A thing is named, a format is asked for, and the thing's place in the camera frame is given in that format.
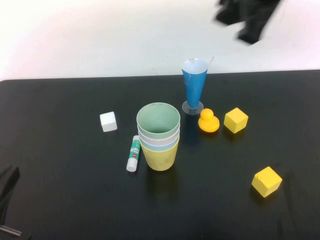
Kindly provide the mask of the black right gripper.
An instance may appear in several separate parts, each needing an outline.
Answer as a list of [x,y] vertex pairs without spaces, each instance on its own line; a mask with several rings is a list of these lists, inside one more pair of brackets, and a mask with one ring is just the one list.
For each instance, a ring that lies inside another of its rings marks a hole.
[[215,19],[227,26],[246,21],[237,38],[253,45],[260,40],[263,28],[280,2],[281,0],[220,0],[220,9]]

